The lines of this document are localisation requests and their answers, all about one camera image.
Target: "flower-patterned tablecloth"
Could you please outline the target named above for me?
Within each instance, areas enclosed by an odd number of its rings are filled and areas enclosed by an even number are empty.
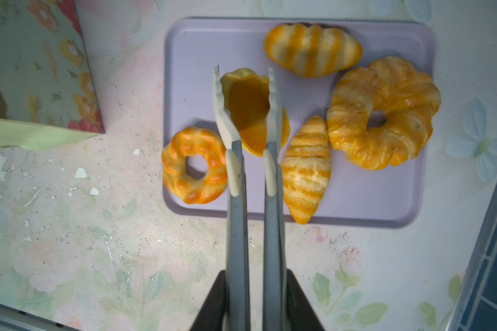
[[[288,223],[287,263],[327,330],[445,326],[497,179],[497,2],[76,6],[107,134],[35,153],[0,149],[0,303],[81,330],[188,329],[224,267],[226,222],[173,215],[162,199],[166,30],[188,16],[388,15],[424,22],[437,42],[442,107],[427,146],[420,214],[401,230]],[[248,235],[257,330],[263,223],[249,222]]]

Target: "sugar-coated croissant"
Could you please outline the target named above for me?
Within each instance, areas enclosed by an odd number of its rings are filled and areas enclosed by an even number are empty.
[[[283,24],[265,37],[267,56],[298,76],[325,76],[356,65],[363,55],[361,44],[337,28],[309,28],[304,24]]]
[[[281,163],[284,201],[292,217],[306,224],[318,208],[331,177],[326,123],[313,116],[294,136]]]

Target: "ring-shaped pastry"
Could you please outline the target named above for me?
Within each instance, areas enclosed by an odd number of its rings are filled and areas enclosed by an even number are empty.
[[[186,174],[186,158],[195,155],[208,164],[208,172],[199,180]],[[187,204],[211,202],[226,189],[225,145],[212,130],[188,127],[177,132],[162,150],[162,164],[167,189]]]
[[[326,115],[331,147],[367,170],[397,166],[425,146],[439,108],[440,92],[431,76],[398,57],[378,59],[337,83]],[[386,122],[367,128],[374,110],[383,112]]]

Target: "pastry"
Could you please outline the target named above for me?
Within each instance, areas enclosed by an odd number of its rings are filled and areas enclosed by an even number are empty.
[[[208,164],[208,172],[199,180],[186,174],[186,157],[195,155]],[[212,130],[188,127],[177,132],[162,150],[162,165],[167,189],[187,204],[211,202],[226,189],[225,145]]]
[[[326,115],[331,147],[367,170],[397,166],[417,157],[439,107],[440,92],[429,75],[398,57],[378,59],[346,73],[335,87]],[[367,128],[374,110],[386,122]]]
[[[361,44],[343,30],[304,24],[275,27],[267,33],[263,49],[271,60],[306,78],[349,69],[363,55]]]
[[[225,108],[230,111],[232,122],[241,136],[245,150],[263,156],[267,143],[265,117],[269,112],[269,77],[258,76],[242,68],[221,77]],[[289,139],[291,127],[285,108],[282,108],[282,147]]]
[[[293,137],[281,163],[284,201],[292,217],[306,224],[318,208],[331,176],[326,123],[313,116]]]

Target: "croissant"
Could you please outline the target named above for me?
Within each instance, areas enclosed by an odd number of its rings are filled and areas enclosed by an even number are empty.
[[[313,116],[293,137],[281,163],[284,201],[291,216],[306,224],[318,208],[331,177],[326,123]]]
[[[265,37],[267,56],[298,76],[314,78],[349,69],[363,55],[361,44],[337,28],[283,24]]]
[[[327,111],[327,132],[332,148],[344,151],[349,162],[379,170],[418,156],[439,108],[440,92],[432,78],[389,56],[341,78]],[[373,110],[382,111],[386,122],[367,129]]]

